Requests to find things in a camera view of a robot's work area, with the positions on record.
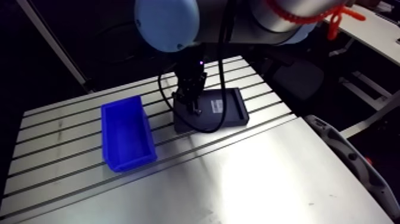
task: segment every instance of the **white label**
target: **white label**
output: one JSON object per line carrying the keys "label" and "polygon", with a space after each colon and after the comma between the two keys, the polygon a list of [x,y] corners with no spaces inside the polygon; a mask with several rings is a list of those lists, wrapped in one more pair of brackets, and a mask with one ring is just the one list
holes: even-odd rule
{"label": "white label", "polygon": [[222,99],[215,99],[211,101],[211,108],[214,114],[220,114],[223,110]]}

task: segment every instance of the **metal frame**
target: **metal frame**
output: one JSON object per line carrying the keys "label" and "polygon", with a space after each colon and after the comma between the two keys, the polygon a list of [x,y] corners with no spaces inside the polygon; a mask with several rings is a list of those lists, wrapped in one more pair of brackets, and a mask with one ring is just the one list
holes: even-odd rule
{"label": "metal frame", "polygon": [[53,36],[50,29],[42,21],[41,17],[36,12],[34,6],[29,2],[29,0],[17,0],[17,2],[21,6],[22,10],[25,12],[26,16],[28,16],[30,21],[39,31],[39,33],[47,41],[47,43],[50,45],[53,51],[57,54],[58,58],[60,58],[62,63],[64,63],[64,65],[71,72],[74,78],[79,82],[82,88],[87,93],[92,92],[92,90],[88,89],[85,85],[88,79],[82,74],[79,68],[73,63],[73,61],[67,55],[65,49],[63,49],[61,44],[57,41],[56,37]]}

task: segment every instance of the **desk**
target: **desk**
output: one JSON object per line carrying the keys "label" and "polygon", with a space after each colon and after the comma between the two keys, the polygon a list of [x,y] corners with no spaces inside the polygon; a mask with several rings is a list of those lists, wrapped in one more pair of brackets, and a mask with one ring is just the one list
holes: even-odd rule
{"label": "desk", "polygon": [[364,15],[366,21],[344,15],[340,29],[400,66],[400,44],[396,43],[400,28],[362,6],[353,5],[350,9]]}
{"label": "desk", "polygon": [[[219,88],[216,65],[206,65],[208,89]],[[246,127],[175,134],[155,77],[27,111],[1,223],[392,223],[242,57],[224,69],[245,100]],[[163,76],[168,95],[176,83]],[[113,173],[99,107],[139,94],[158,160]]]}
{"label": "desk", "polygon": [[[400,44],[396,43],[396,40],[400,38],[400,28],[395,24],[375,15],[374,12],[362,6],[353,5],[351,9],[364,15],[366,17],[366,21],[358,21],[349,17],[348,15],[344,15],[342,22],[340,23],[340,29],[347,33],[350,37],[367,45],[382,56],[386,57],[388,60],[391,60],[393,63],[400,66]],[[377,110],[377,113],[367,120],[361,121],[341,131],[341,134],[346,138],[349,138],[350,136],[366,129],[371,124],[382,118],[385,114],[390,112],[390,110],[393,110],[400,105],[400,91],[392,95],[364,75],[355,75],[359,77],[361,81],[365,82],[367,85],[382,94],[383,100],[379,99],[376,101],[353,84],[345,84],[347,88],[349,88],[352,92]]]}

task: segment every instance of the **black tray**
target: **black tray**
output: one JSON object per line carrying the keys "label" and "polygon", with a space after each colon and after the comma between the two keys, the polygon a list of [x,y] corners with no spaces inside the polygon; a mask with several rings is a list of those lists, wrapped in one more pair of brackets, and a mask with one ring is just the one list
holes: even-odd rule
{"label": "black tray", "polygon": [[[238,88],[226,89],[227,111],[222,127],[243,126],[249,121],[245,104]],[[174,109],[190,124],[200,129],[215,128],[222,116],[222,97],[220,89],[203,91],[198,100],[200,115],[189,114],[186,106],[174,100]],[[192,130],[174,114],[174,128],[177,133]]]}

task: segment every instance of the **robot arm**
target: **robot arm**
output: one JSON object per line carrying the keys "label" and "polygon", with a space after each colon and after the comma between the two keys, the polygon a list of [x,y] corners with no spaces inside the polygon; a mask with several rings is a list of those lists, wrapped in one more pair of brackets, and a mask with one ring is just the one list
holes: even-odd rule
{"label": "robot arm", "polygon": [[[277,12],[279,15],[275,14],[276,4],[279,4],[280,10],[302,19],[320,15],[343,2],[343,0],[279,0],[270,5],[271,1],[276,0],[136,0],[135,22],[144,40],[159,51],[176,52],[171,54],[176,62],[174,71],[178,78],[178,88],[173,93],[174,107],[163,93],[161,75],[158,77],[158,86],[174,115],[189,128],[211,133],[224,124],[227,108],[222,65],[224,43],[278,45],[301,41],[314,26],[300,26],[282,19],[279,11]],[[198,102],[207,78],[202,64],[203,43],[218,43],[220,99],[223,102],[219,124],[206,129],[188,121],[202,117],[202,109],[199,108]],[[182,106],[186,107],[186,111],[181,110],[179,113],[175,110],[176,108],[180,110]]]}
{"label": "robot arm", "polygon": [[[216,43],[228,0],[136,0],[135,20],[143,38],[162,52],[177,52],[193,43]],[[279,0],[289,13],[311,17],[343,0]],[[291,23],[279,17],[266,0],[241,0],[231,43],[278,45],[299,42],[313,25]]]}

